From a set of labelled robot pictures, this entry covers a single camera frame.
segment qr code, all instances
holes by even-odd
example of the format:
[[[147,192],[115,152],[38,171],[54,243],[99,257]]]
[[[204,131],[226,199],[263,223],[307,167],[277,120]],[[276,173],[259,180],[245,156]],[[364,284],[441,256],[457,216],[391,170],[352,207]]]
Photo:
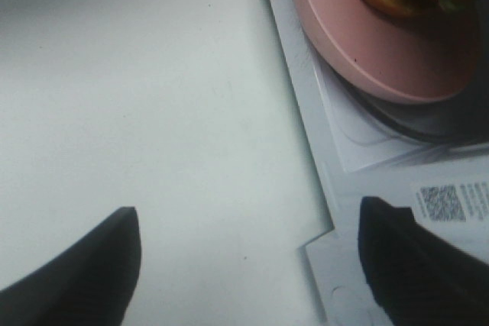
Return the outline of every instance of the qr code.
[[[422,187],[421,194],[432,221],[466,221],[455,185]]]

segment pink plate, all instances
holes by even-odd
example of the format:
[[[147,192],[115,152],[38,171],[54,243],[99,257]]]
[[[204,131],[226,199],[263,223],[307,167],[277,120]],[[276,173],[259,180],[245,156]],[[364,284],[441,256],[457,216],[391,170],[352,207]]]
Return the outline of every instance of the pink plate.
[[[362,0],[294,0],[308,38],[358,88],[391,102],[437,102],[470,82],[480,53],[477,12],[395,19]]]

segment plate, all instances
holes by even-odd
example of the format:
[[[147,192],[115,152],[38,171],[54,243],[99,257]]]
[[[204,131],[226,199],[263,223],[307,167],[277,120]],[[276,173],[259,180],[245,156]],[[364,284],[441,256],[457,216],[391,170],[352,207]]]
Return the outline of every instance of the plate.
[[[433,103],[461,92],[481,49],[474,8],[420,18],[381,14],[362,0],[294,0],[319,54],[359,89],[389,102]]]

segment white table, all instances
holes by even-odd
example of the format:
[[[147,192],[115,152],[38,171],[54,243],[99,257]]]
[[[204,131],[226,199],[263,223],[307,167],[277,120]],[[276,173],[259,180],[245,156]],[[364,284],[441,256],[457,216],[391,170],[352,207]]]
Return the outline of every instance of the white table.
[[[138,210],[126,325],[318,325],[330,228],[267,0],[0,0],[0,288]]]

